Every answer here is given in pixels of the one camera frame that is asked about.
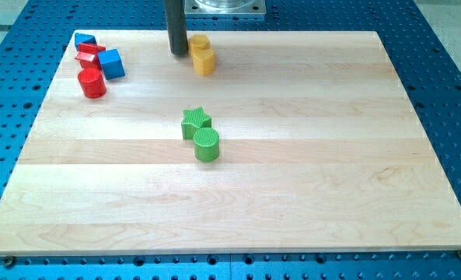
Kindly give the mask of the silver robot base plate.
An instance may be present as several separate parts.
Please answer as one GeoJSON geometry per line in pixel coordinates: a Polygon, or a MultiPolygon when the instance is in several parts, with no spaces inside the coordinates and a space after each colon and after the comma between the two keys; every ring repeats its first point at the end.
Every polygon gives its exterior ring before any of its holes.
{"type": "Polygon", "coordinates": [[[263,19],[267,13],[265,0],[184,0],[187,18],[251,18],[263,19]]]}

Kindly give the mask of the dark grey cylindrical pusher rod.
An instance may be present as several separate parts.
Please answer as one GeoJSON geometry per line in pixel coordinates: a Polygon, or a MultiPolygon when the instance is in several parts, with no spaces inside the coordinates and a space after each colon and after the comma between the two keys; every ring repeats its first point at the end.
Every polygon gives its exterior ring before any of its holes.
{"type": "Polygon", "coordinates": [[[163,3],[171,53],[175,56],[186,56],[188,41],[183,1],[164,0],[163,3]]]}

